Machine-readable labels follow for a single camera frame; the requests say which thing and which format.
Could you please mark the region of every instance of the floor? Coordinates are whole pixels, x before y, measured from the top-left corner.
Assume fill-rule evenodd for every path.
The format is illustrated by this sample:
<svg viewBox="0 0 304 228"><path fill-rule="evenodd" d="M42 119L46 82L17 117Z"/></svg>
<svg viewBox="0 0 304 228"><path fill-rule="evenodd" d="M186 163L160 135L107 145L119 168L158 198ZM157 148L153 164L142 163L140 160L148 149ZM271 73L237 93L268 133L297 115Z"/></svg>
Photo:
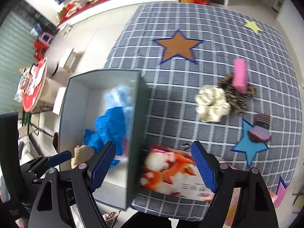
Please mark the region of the floor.
<svg viewBox="0 0 304 228"><path fill-rule="evenodd" d="M65 37L58 35L46 53L48 63L57 63L63 55L64 49L67 47L74 47L76 51L83 53L82 58L78 62L77 66L75 66L75 74L103 68L110 49L137 6L138 5L125 6L95 15L74 25L69 35ZM298 72L297 70L299 69L299 65L297 58L295 57L295 53L285 32L276 21L275 11L264 5L260 0L230 0L229 6L225 8L252 16L277 28L288 48L294 68L296 72ZM54 79L62 84L66 84L68 77L68 74L63 71L59 71L54 76ZM299 82L302 80L302 76L298 76L297 78ZM300 93L302 100L304 100L304 90L300 89ZM46 112L41 116L40 124L47 132L54 133L55 131L58 131L59 128L59 116L52 112ZM38 151L40 151L42 155L47 156L54 155L56 153L52 146L52 139L47 135L40 133L39 136L33 135L33 138L37 142ZM288 227L296 216L296 214L292 213L294 211L293 201L295 199L292 194L298 192L303 185L304 181L301 180L304 179L303 162L304 149L302 147L300 149L297 166L293 179L288 187L287 194L281 206L276 209L279 226L281 228ZM112 208L106 206L100 206L100 208L102 212L110 212L112 210ZM120 227L134 212L135 211L132 209L127 212L121 212L118 218L118 223L115 227ZM173 227L175 227L176 224L177 220L173 220Z"/></svg>

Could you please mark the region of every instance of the pink sponge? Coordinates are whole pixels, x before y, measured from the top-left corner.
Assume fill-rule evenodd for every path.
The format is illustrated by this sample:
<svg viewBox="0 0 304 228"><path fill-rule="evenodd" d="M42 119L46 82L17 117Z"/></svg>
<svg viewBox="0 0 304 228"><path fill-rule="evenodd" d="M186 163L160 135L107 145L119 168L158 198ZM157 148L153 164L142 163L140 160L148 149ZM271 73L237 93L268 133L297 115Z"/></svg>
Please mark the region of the pink sponge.
<svg viewBox="0 0 304 228"><path fill-rule="evenodd" d="M244 59L235 59L234 62L234 76L232 80L233 87L242 94L247 94L248 74L247 65Z"/></svg>

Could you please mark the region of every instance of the star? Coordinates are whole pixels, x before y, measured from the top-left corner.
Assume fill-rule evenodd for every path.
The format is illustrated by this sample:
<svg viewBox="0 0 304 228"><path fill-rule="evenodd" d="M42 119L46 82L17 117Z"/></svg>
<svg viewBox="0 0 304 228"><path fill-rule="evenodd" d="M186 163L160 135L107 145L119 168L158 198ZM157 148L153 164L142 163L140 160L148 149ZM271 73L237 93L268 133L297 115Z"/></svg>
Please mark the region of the star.
<svg viewBox="0 0 304 228"><path fill-rule="evenodd" d="M287 192L286 189L287 189L286 183L284 182L284 180L280 176L279 177L279 185L278 185L278 188L277 188L277 191L276 191L276 195L278 197L276 198L276 200L273 203L273 206L275 208L277 208L278 206L280 206L280 204L282 203L282 201L283 201L283 199L285 197L285 194Z"/></svg>
<svg viewBox="0 0 304 228"><path fill-rule="evenodd" d="M256 35L259 35L259 31L263 32L263 30L258 27L255 21L249 21L246 20L245 18L243 18L243 20L246 22L244 26L252 29Z"/></svg>
<svg viewBox="0 0 304 228"><path fill-rule="evenodd" d="M268 150L268 146L265 143L253 143L248 137L248 130L253 126L243 119L243 135L241 140L231 149L233 152L245 153L247 165L250 166L256 153Z"/></svg>
<svg viewBox="0 0 304 228"><path fill-rule="evenodd" d="M175 56L183 57L196 64L191 49L203 42L199 39L186 39L179 30L170 39L154 39L153 41L164 47L161 64Z"/></svg>

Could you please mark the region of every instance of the gray box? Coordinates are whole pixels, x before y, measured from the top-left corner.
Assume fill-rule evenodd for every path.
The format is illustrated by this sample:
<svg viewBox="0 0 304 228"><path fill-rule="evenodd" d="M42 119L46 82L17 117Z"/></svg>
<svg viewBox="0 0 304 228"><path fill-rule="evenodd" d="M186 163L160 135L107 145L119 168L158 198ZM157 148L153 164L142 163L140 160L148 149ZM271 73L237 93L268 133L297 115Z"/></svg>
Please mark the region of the gray box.
<svg viewBox="0 0 304 228"><path fill-rule="evenodd" d="M126 210L137 193L144 145L148 89L141 71L104 69L70 77L62 106L58 152L69 150L74 156L74 148L83 144L85 129L96 131L95 119L106 111L104 93L119 85L130 87L134 103L127 135L127 155L116 167L109 169L93 196L98 202ZM60 165L60 170L69 169L70 161Z"/></svg>

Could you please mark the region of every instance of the gray plaid tablecloth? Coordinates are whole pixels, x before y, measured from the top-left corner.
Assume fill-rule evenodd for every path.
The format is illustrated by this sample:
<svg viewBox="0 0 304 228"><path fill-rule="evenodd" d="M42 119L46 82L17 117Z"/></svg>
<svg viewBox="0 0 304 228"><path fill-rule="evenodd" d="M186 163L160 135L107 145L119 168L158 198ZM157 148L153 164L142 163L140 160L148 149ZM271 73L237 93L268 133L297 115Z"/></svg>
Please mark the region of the gray plaid tablecloth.
<svg viewBox="0 0 304 228"><path fill-rule="evenodd" d="M263 30L257 36L244 27L256 21ZM183 58L160 65L163 47L152 39L170 38L176 30L186 38L204 40L194 49L198 64ZM216 85L233 70L233 60L244 58L249 82L257 97L246 99L241 116L253 123L253 115L271 115L269 150L258 153L257 167L267 187L275 191L279 176L288 184L297 161L302 111L295 72L278 31L256 19L229 10L188 3L152 3L139 6L115 43L105 68L138 68L150 87L146 139L149 144L179 148L199 140L207 151L240 170L247 170L244 153L230 150L240 140L242 118L235 113L219 123L199 121L194 96L203 85ZM141 189L133 206L165 217L201 220L209 203L166 196Z"/></svg>

